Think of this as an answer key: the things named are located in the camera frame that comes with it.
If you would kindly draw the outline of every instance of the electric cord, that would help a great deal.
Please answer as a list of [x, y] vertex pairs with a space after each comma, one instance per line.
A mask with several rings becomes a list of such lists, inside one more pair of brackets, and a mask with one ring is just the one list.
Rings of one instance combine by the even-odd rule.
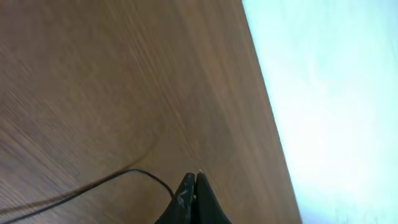
[[26, 215], [21, 215], [19, 217], [13, 218], [11, 220], [2, 222], [0, 224], [15, 223], [15, 222], [21, 221], [23, 219], [30, 218], [30, 217], [33, 217], [33, 216], [38, 215], [40, 213], [46, 212], [47, 210], [53, 209], [53, 208], [58, 207], [58, 206], [60, 206], [60, 205], [62, 205], [64, 203], [67, 203], [70, 200], [72, 200], [74, 198], [77, 198], [78, 196], [82, 195], [83, 193], [85, 193], [85, 192], [87, 192], [89, 190], [92, 190], [92, 189], [100, 186], [103, 183], [106, 183], [106, 182], [108, 182], [110, 180], [113, 180], [113, 179], [119, 177], [120, 175], [127, 174], [128, 172], [138, 172], [138, 173], [145, 174], [145, 175], [149, 176], [150, 178], [152, 178], [152, 179], [156, 180], [158, 183], [160, 183], [163, 187], [165, 187], [166, 190], [169, 192], [171, 197], [174, 196], [174, 193], [173, 193], [172, 189], [163, 180], [161, 180], [160, 178], [158, 178], [155, 175], [151, 174], [150, 172], [145, 171], [145, 170], [141, 170], [141, 169], [128, 169], [128, 170], [122, 170], [122, 171], [119, 171], [119, 172], [115, 172], [112, 175], [109, 175], [109, 176], [107, 176], [107, 177], [105, 177], [105, 178], [103, 178], [103, 179], [101, 179], [99, 181], [96, 181], [93, 184], [90, 184], [87, 187], [85, 187], [85, 188], [83, 188], [81, 190], [78, 190], [78, 191], [76, 191], [75, 193], [73, 193], [73, 194], [71, 194], [69, 196], [66, 196], [64, 199], [61, 199], [58, 202], [55, 202], [55, 203], [53, 203], [51, 205], [48, 205], [48, 206], [46, 206], [44, 208], [40, 208], [40, 209], [38, 209], [36, 211], [33, 211], [31, 213], [28, 213]]

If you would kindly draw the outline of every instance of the wood grain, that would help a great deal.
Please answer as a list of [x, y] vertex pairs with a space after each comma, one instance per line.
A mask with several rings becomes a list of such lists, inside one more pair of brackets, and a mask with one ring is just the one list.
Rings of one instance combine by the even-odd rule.
[[[300, 223], [239, 1], [0, 2], [0, 219], [118, 169], [203, 169], [233, 223]], [[21, 223], [153, 223], [126, 175]]]

